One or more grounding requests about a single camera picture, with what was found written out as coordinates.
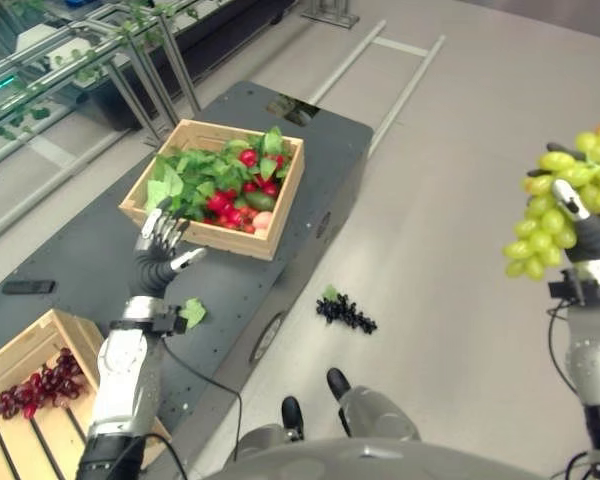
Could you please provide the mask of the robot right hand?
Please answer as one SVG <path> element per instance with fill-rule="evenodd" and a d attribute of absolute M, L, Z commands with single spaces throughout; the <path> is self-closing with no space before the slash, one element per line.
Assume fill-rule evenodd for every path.
<path fill-rule="evenodd" d="M 516 240 L 522 262 L 542 267 L 600 261 L 600 161 L 549 143 L 538 166 L 525 173 L 528 196 Z"/>

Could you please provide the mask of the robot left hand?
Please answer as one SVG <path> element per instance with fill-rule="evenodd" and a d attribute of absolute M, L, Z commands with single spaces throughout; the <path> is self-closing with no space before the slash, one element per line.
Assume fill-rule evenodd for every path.
<path fill-rule="evenodd" d="M 172 203 L 171 196 L 160 200 L 140 228 L 128 283 L 131 297 L 163 300 L 170 283 L 207 254 L 205 247 L 178 251 L 189 221 L 181 221 L 183 210 L 172 211 Z"/>

